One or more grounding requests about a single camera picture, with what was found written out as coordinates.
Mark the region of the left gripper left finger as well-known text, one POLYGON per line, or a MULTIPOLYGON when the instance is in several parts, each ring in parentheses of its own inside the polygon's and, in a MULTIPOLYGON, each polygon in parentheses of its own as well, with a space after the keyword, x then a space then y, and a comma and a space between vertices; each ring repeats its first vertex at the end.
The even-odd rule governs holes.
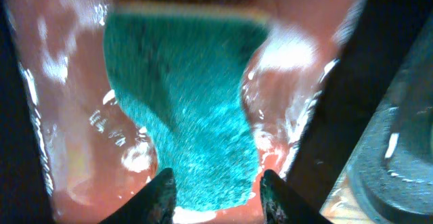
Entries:
POLYGON ((100 224, 173 224, 176 203, 174 173, 165 168, 100 224))

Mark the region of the green scouring sponge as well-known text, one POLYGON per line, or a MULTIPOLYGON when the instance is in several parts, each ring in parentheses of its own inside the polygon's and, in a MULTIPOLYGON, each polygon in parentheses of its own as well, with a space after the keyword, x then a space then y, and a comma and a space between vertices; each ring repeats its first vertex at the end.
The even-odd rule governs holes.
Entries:
POLYGON ((259 156, 241 86, 267 35, 263 21, 179 8, 106 19, 110 86, 121 110, 146 128, 159 169, 173 170, 181 208, 216 211, 249 199, 259 156))

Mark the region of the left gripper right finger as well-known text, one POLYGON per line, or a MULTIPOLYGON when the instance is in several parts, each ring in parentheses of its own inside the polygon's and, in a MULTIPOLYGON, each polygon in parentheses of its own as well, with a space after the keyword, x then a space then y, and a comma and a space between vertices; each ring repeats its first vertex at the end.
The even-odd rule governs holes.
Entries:
POLYGON ((260 179, 260 201, 266 224, 331 224, 271 169, 260 179))

